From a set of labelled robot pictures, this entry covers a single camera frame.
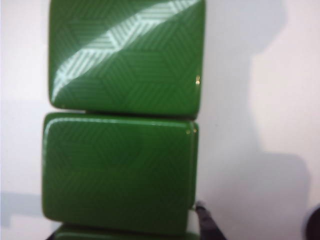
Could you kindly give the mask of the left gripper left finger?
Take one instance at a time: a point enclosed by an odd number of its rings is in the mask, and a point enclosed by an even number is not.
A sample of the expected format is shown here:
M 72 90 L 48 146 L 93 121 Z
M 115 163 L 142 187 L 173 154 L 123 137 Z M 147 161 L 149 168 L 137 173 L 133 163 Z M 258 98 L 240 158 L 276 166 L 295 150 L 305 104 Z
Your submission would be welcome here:
M 60 227 L 58 227 L 49 237 L 48 240 L 58 240 L 58 234 L 60 232 Z

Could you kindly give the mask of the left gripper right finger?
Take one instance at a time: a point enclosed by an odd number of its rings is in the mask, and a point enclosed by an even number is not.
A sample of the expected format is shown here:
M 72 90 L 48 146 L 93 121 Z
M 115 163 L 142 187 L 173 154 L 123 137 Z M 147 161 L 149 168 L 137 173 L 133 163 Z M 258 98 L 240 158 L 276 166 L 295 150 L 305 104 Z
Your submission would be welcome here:
M 201 240 L 225 240 L 224 234 L 219 229 L 203 201 L 195 203 L 195 211 L 198 216 Z

